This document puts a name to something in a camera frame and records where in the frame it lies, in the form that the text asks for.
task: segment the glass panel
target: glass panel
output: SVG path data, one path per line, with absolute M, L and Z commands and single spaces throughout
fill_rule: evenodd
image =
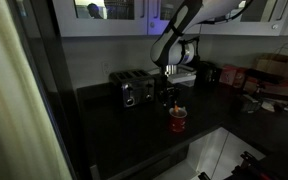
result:
M 183 3 L 183 0 L 162 0 L 161 1 L 161 20 L 171 20 L 176 10 Z
M 248 9 L 235 21 L 240 22 L 269 22 L 274 11 L 274 7 L 277 0 L 253 0 L 252 4 Z M 231 13 L 226 15 L 226 18 L 233 17 L 239 13 L 248 3 L 249 0 L 242 1 L 236 9 L 232 10 Z
M 77 18 L 134 20 L 134 0 L 75 0 Z

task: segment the kitchen appliance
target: kitchen appliance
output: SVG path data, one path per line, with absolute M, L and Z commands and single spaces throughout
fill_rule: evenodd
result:
M 154 100 L 155 79 L 143 70 L 134 69 L 111 73 L 109 80 L 113 96 L 123 107 Z
M 200 61 L 197 64 L 196 84 L 200 85 L 216 85 L 218 83 L 221 70 L 215 64 Z

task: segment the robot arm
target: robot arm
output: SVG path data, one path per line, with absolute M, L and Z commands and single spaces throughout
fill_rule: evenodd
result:
M 179 43 L 181 36 L 195 24 L 224 16 L 242 0 L 185 0 L 161 37 L 151 49 L 151 59 L 162 70 L 167 65 L 186 64 L 194 57 L 193 44 Z

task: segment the white cabinet door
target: white cabinet door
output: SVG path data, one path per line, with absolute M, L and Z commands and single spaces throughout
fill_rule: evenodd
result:
M 209 177 L 212 176 L 228 134 L 227 130 L 219 128 L 201 138 L 201 140 L 191 143 L 188 157 L 194 157 L 195 155 L 198 158 L 194 158 L 195 161 L 192 161 L 191 158 L 188 162 L 192 164 L 197 172 L 205 172 Z
M 146 35 L 148 0 L 53 0 L 62 37 Z
M 184 0 L 149 0 L 148 34 L 160 35 L 169 20 L 176 13 Z M 187 34 L 199 34 L 200 25 L 190 28 Z
M 243 162 L 241 154 L 243 154 L 244 151 L 251 153 L 257 160 L 265 157 L 264 154 L 229 133 L 212 180 L 223 180 L 231 176 L 234 168 Z
M 226 17 L 236 14 L 244 4 Z M 239 18 L 228 23 L 203 24 L 201 34 L 279 36 L 284 35 L 287 26 L 288 0 L 253 0 Z

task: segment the upper cabinet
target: upper cabinet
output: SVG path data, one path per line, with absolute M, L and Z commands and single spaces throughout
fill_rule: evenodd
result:
M 170 19 L 184 0 L 149 0 L 148 34 L 163 33 Z M 188 30 L 189 34 L 198 34 L 201 25 L 195 25 Z
M 53 0 L 62 37 L 160 35 L 184 0 Z M 250 0 L 229 14 L 234 16 Z M 194 25 L 188 34 L 288 35 L 288 0 L 253 0 L 233 21 Z
M 146 35 L 148 0 L 53 0 L 62 37 Z
M 227 14 L 237 14 L 249 0 Z M 288 35 L 288 0 L 253 0 L 249 8 L 233 21 L 216 25 L 202 25 L 201 34 L 218 35 Z

